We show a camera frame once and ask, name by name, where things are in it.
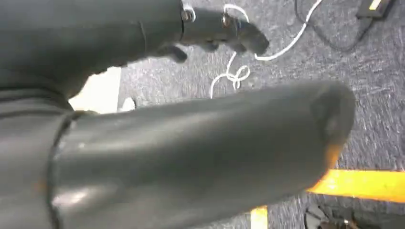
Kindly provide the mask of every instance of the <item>white wire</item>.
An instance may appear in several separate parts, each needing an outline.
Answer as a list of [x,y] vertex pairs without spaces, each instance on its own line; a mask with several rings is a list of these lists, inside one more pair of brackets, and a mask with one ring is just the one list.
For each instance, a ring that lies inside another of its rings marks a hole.
[[298,32],[296,37],[292,40],[292,42],[287,47],[285,47],[281,51],[279,51],[276,54],[273,54],[271,56],[264,57],[264,56],[257,56],[257,54],[255,54],[255,59],[258,60],[258,61],[271,61],[271,60],[274,60],[274,59],[280,57],[281,55],[285,54],[288,50],[290,50],[297,43],[297,41],[301,38],[302,34],[304,33],[304,30],[307,27],[307,23],[308,23],[309,19],[311,18],[314,10],[319,6],[319,4],[322,1],[323,0],[317,0],[316,3],[312,6],[312,8],[308,12],[307,18],[305,19],[305,23],[302,24],[301,30]]
[[[306,19],[305,19],[305,23],[302,25],[301,30],[298,32],[298,34],[296,35],[296,37],[292,40],[292,42],[291,42],[287,47],[285,47],[285,48],[282,49],[281,51],[279,51],[279,52],[277,52],[277,53],[275,53],[275,54],[273,54],[273,55],[271,55],[271,56],[266,56],[266,57],[264,57],[264,56],[258,56],[257,54],[255,54],[255,59],[258,60],[258,61],[271,61],[271,60],[274,60],[274,59],[280,57],[281,55],[285,54],[288,50],[290,50],[290,49],[297,43],[297,41],[301,38],[302,34],[304,33],[304,30],[305,30],[306,27],[307,27],[307,23],[308,23],[309,19],[311,18],[313,12],[314,12],[315,9],[320,5],[320,3],[321,3],[322,1],[323,1],[323,0],[317,0],[317,1],[315,2],[315,4],[314,4],[314,5],[312,6],[312,8],[309,10],[308,15],[307,15],[307,17],[306,17]],[[235,9],[235,10],[241,12],[241,13],[244,15],[246,21],[249,22],[249,17],[248,17],[248,15],[247,15],[246,11],[245,11],[244,9],[242,9],[241,7],[236,6],[236,5],[233,5],[233,4],[225,4],[225,5],[224,5],[224,12],[226,12],[227,9]],[[230,68],[231,68],[231,65],[232,65],[232,62],[233,62],[234,59],[235,59],[236,54],[237,54],[236,52],[234,52],[234,53],[232,54],[231,59],[229,60],[227,66],[226,66],[226,72],[225,72],[225,73],[222,73],[222,74],[220,74],[220,75],[218,75],[218,76],[216,76],[216,77],[213,79],[213,81],[211,82],[211,86],[210,86],[210,98],[213,98],[213,88],[214,88],[216,82],[218,82],[221,78],[226,77],[229,81],[231,81],[231,82],[233,83],[234,90],[236,90],[236,89],[239,89],[239,88],[240,88],[241,81],[243,81],[243,80],[245,80],[245,79],[247,79],[247,78],[249,77],[249,75],[250,75],[250,68],[249,68],[249,66],[247,66],[247,65],[243,65],[242,67],[240,67],[240,68],[238,69],[238,71],[236,71],[236,74],[232,74],[232,73],[229,72],[229,71],[230,71]],[[241,74],[241,72],[242,72],[244,69],[247,69],[247,73],[246,73],[244,76],[239,77],[240,74]]]

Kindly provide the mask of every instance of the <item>black object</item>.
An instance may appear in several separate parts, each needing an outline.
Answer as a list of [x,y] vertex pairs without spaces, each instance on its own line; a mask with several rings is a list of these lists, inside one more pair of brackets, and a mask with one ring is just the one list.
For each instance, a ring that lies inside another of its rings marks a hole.
[[388,7],[394,0],[363,0],[357,18],[382,19],[388,12]]
[[324,42],[326,45],[330,46],[332,49],[340,52],[351,52],[356,45],[362,40],[364,35],[367,33],[369,28],[371,27],[373,23],[373,18],[369,17],[362,17],[358,15],[358,18],[360,20],[360,26],[358,29],[357,34],[354,37],[353,42],[351,42],[348,45],[345,46],[339,46],[336,45],[334,42],[332,42],[322,31],[322,29],[316,25],[311,19],[308,22],[305,22],[304,18],[300,16],[300,13],[298,12],[298,0],[294,0],[294,12],[296,15],[296,18],[298,21],[301,23],[307,23],[308,26],[310,26],[315,33],[318,35],[318,37]]
[[335,82],[107,115],[53,98],[0,103],[20,108],[0,119],[2,229],[179,229],[273,203],[335,164],[355,106]]
[[185,11],[180,0],[2,0],[0,88],[40,86],[66,99],[111,66],[151,56],[183,62],[178,43],[258,54],[268,47],[253,24],[201,8],[184,22]]

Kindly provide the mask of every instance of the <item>metal screw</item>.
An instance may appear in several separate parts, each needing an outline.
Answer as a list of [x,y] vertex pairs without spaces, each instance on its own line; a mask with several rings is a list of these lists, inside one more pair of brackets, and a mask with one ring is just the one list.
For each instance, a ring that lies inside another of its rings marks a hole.
[[228,27],[231,24],[231,19],[227,13],[222,16],[222,25]]
[[192,12],[189,10],[183,10],[181,12],[181,19],[183,19],[183,22],[191,22],[192,21]]

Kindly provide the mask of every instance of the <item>yellow tape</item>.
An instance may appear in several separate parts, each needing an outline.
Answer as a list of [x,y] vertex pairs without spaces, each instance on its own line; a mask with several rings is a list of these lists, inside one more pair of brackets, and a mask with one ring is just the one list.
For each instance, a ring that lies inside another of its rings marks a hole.
[[380,5],[381,0],[373,0],[371,3],[370,7],[368,8],[369,10],[376,10],[378,6]]
[[332,169],[308,191],[405,203],[405,172]]
[[250,212],[251,229],[268,229],[267,206],[253,209]]

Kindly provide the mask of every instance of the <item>floor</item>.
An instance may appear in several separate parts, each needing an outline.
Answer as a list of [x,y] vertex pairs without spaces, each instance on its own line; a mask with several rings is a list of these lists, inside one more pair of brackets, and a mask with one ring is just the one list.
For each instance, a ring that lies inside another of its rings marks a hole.
[[[275,53],[296,36],[301,24],[294,16],[293,0],[189,0],[194,7],[222,9],[225,3],[244,8],[251,21],[270,39],[268,54]],[[307,12],[314,0],[299,0]],[[358,0],[324,0],[313,21],[336,43],[355,36]],[[337,168],[405,171],[405,1],[397,0],[388,18],[379,21],[352,53],[340,53],[324,45],[307,29],[297,45],[279,59],[255,61],[237,56],[231,71],[248,64],[251,76],[239,91],[274,86],[298,80],[334,79],[350,85],[357,97],[356,121]],[[232,55],[226,47],[207,54],[185,48],[188,61],[177,65],[167,59],[148,59],[122,69],[118,107],[127,97],[138,107],[209,97],[212,79],[225,71]],[[233,94],[232,83],[223,79],[214,96]],[[366,211],[405,214],[401,204],[302,193],[268,206],[270,229],[302,229],[303,212],[312,203]],[[250,228],[250,213],[224,219],[203,228]]]

